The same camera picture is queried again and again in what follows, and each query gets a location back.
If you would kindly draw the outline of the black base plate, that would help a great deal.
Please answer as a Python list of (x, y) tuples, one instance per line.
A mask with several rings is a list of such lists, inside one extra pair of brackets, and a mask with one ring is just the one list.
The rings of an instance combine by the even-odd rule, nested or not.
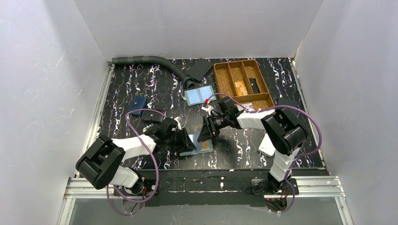
[(278, 190), (266, 186), (267, 169), (160, 170), (154, 197), (146, 207), (169, 205), (250, 205), (285, 208), (287, 198), (298, 194), (297, 182)]

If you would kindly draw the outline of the black flat pad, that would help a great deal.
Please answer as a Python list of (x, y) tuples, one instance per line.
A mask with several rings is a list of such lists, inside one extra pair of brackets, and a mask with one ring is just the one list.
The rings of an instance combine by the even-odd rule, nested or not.
[(193, 65), (190, 66), (190, 68), (186, 71), (186, 74), (193, 78), (194, 81), (200, 82), (203, 77), (209, 73), (213, 66), (214, 63), (209, 62), (206, 59), (199, 58)]

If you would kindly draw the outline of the black flat wallet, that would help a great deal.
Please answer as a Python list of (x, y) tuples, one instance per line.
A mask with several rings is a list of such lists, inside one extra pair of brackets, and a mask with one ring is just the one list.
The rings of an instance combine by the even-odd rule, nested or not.
[(291, 100), (288, 98), (278, 98), (276, 100), (276, 104), (277, 105), (289, 105), (289, 106), (293, 106), (293, 107), (298, 107), (298, 103), (295, 100)]

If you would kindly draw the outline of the navy blue wallet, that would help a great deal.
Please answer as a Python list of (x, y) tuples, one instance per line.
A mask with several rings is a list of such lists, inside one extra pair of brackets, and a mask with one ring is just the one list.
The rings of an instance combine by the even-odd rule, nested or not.
[(148, 99), (141, 96), (135, 96), (130, 103), (129, 112), (133, 111), (133, 115), (141, 117), (143, 114), (142, 109), (147, 108)]

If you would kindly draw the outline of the white rectangular box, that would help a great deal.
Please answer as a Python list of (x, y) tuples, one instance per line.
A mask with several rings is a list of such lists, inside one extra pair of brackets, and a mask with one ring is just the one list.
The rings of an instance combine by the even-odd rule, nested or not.
[(264, 138), (262, 139), (259, 147), (258, 152), (266, 155), (267, 157), (272, 157), (275, 153), (276, 149), (272, 144), (270, 137), (267, 133), (265, 133)]

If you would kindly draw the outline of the black snap wallet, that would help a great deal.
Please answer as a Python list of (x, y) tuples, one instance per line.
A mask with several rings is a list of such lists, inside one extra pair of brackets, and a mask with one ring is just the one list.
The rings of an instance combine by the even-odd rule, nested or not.
[(149, 123), (161, 123), (165, 117), (165, 112), (158, 109), (144, 110), (141, 115), (141, 119)]

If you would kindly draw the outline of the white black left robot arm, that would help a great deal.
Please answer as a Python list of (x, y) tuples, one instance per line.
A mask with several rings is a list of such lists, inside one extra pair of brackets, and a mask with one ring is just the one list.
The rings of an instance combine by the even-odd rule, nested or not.
[(136, 137), (111, 139), (100, 135), (78, 159), (75, 168), (96, 189), (107, 185), (132, 188), (139, 176), (132, 169), (122, 167), (122, 161), (167, 147), (178, 153), (196, 149), (186, 129), (170, 117)]

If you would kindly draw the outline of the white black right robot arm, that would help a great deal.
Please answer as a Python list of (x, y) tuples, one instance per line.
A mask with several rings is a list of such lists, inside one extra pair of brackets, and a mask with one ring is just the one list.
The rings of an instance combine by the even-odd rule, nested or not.
[(198, 142), (216, 137), (220, 129), (258, 129), (266, 132), (266, 138), (275, 148), (272, 167), (266, 186), (278, 190), (291, 177), (291, 166), (308, 132), (302, 127), (294, 113), (285, 107), (274, 107), (269, 111), (250, 112), (234, 104), (233, 99), (219, 100), (220, 111), (211, 110), (203, 118), (203, 127)]

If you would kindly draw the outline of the mint green card holder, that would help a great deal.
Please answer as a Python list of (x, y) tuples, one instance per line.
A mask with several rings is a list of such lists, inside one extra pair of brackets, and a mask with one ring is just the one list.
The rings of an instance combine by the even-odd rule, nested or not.
[(193, 142), (193, 144), (195, 145), (196, 149), (191, 150), (191, 151), (181, 152), (181, 153), (179, 153), (179, 156), (190, 156), (190, 155), (213, 152), (214, 148), (213, 148), (213, 144), (210, 139), (206, 140), (204, 142), (197, 142), (199, 132), (190, 134), (188, 136), (189, 136), (190, 140)]

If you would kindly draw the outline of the orange card in tray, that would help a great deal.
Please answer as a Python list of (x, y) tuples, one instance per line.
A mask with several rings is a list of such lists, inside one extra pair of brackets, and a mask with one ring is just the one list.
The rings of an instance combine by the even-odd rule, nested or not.
[(244, 81), (235, 82), (234, 84), (238, 96), (248, 95), (248, 91)]

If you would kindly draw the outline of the wicker divided tray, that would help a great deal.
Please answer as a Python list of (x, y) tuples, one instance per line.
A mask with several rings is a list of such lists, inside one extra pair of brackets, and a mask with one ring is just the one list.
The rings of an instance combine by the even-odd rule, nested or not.
[[(252, 103), (255, 110), (274, 106), (269, 89), (256, 60), (240, 60), (214, 64), (217, 92), (234, 98), (241, 104)], [(248, 78), (255, 78), (260, 94), (253, 94)], [(248, 95), (238, 96), (235, 82), (244, 81)]]

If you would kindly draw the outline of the open mint card holder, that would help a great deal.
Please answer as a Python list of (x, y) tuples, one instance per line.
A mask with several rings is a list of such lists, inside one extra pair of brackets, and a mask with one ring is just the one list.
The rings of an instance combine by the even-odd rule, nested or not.
[(203, 86), (200, 88), (186, 90), (182, 96), (183, 100), (185, 100), (188, 106), (203, 104), (206, 99), (210, 101), (215, 101), (216, 96), (212, 96), (214, 94), (214, 90), (212, 86)]

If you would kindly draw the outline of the black VIP credit card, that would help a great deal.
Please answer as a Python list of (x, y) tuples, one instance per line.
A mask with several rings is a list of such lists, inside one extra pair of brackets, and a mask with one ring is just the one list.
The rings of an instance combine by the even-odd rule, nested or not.
[(259, 87), (257, 85), (256, 79), (255, 78), (248, 78), (248, 80), (250, 82), (253, 94), (260, 94), (260, 89), (259, 89)]

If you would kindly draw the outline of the white VIP credit card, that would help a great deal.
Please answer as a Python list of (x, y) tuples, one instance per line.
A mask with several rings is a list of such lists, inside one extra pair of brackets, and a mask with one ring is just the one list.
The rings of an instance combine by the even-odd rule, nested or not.
[(239, 111), (242, 111), (242, 110), (255, 111), (252, 103), (237, 105), (237, 108)]

